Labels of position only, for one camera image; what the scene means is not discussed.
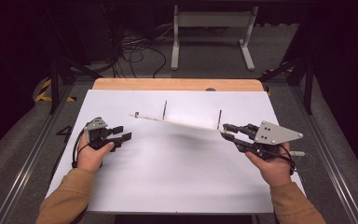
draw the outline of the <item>metal rail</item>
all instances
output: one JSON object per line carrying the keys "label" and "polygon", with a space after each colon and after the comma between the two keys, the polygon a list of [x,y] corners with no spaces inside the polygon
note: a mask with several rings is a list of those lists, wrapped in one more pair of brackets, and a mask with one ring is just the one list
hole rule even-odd
{"label": "metal rail", "polygon": [[313,116],[309,115],[307,109],[303,105],[303,96],[298,89],[298,87],[290,87],[292,94],[295,97],[297,104],[301,108],[301,113],[303,114],[305,120],[310,126],[310,130],[315,137],[316,143],[318,145],[318,151],[321,155],[321,159],[324,163],[327,173],[330,175],[331,181],[337,191],[338,197],[344,205],[344,209],[348,214],[351,223],[358,223],[358,207],[351,192],[348,189],[345,178],[342,176],[341,172],[338,170],[338,167],[330,153],[330,149],[324,141],[323,135],[316,124]]}
{"label": "metal rail", "polygon": [[36,163],[39,159],[40,154],[43,151],[43,148],[46,144],[46,140],[48,138],[48,133],[51,130],[56,118],[60,114],[62,106],[65,102],[65,99],[69,96],[71,92],[72,86],[65,86],[62,91],[62,96],[60,99],[60,103],[55,111],[54,114],[49,115],[46,123],[44,124],[42,131],[40,132],[39,136],[34,143],[34,146],[25,161],[24,165],[22,166],[19,174],[17,175],[16,180],[14,181],[13,186],[11,187],[10,192],[8,193],[4,203],[0,208],[0,224],[7,223],[8,218],[10,217],[13,209],[19,200],[22,191],[25,189],[25,186],[31,176],[31,173],[36,166]]}

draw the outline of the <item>left hand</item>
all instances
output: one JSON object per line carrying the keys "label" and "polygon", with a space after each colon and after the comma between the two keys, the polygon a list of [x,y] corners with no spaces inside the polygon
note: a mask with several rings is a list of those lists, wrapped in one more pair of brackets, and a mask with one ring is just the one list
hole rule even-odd
{"label": "left hand", "polygon": [[103,157],[110,152],[110,150],[113,148],[114,143],[108,143],[101,147],[98,150],[93,149],[90,146],[87,146],[87,138],[86,134],[83,133],[83,135],[80,138],[79,145],[77,147],[77,168],[90,170],[90,171],[97,171],[101,163],[103,162]]}

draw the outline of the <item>tan sleeve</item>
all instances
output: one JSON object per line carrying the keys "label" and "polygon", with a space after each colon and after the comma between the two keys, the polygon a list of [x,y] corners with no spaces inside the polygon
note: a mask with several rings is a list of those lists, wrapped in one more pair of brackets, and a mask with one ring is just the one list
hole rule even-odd
{"label": "tan sleeve", "polygon": [[36,223],[71,223],[87,207],[95,172],[79,168],[69,171],[40,205]]}
{"label": "tan sleeve", "polygon": [[325,223],[322,215],[305,197],[295,182],[271,187],[271,200],[281,224]]}

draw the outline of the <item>white board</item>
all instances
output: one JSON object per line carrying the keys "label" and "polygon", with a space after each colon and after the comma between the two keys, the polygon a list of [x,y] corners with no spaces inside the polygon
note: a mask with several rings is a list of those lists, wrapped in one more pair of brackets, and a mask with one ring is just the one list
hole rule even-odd
{"label": "white board", "polygon": [[[140,115],[216,129],[262,120],[278,124],[263,91],[89,91],[48,195],[71,169],[72,149],[87,122],[102,117],[132,139],[108,154],[98,171],[89,211],[157,214],[273,212],[269,186],[233,143],[211,132],[130,117]],[[244,134],[237,138],[250,141]],[[302,189],[297,174],[292,179]]]}

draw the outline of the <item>white metal frame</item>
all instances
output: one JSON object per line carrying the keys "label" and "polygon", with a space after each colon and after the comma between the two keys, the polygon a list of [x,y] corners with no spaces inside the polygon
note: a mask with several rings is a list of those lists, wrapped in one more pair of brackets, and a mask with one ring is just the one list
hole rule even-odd
{"label": "white metal frame", "polygon": [[244,39],[240,39],[242,55],[248,70],[255,70],[248,50],[248,43],[255,24],[257,10],[258,7],[253,7],[251,12],[179,12],[178,6],[175,6],[171,69],[177,70],[179,68],[179,27],[243,27],[246,29],[246,36]]}

